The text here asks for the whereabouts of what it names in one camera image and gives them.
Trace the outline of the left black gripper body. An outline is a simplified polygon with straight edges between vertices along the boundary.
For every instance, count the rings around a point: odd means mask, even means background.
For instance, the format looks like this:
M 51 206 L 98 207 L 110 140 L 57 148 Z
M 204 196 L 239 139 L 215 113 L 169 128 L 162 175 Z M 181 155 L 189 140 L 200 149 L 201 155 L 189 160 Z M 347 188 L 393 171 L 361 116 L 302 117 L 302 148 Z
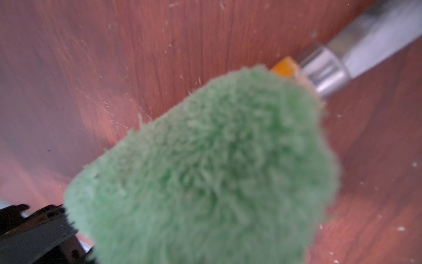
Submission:
M 48 205 L 29 216 L 27 204 L 1 209 L 2 264 L 94 264 L 67 221 L 62 205 Z

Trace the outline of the green rag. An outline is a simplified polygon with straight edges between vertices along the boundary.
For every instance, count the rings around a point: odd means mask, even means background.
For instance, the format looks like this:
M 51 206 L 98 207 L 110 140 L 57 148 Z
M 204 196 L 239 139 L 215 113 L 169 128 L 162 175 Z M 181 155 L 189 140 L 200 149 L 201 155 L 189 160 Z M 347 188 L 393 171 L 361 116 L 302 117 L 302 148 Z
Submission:
M 212 79 L 69 184 L 102 264 L 302 264 L 340 183 L 320 101 L 267 68 Z

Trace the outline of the wooden handle sickle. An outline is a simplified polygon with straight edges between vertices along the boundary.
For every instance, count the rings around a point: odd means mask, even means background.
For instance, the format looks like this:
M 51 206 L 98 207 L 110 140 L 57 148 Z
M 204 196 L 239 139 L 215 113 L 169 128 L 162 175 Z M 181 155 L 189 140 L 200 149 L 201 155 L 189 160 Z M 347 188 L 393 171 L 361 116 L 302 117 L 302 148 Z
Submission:
M 325 100 L 421 35 L 421 1 L 377 1 L 327 44 L 285 57 L 271 71 Z

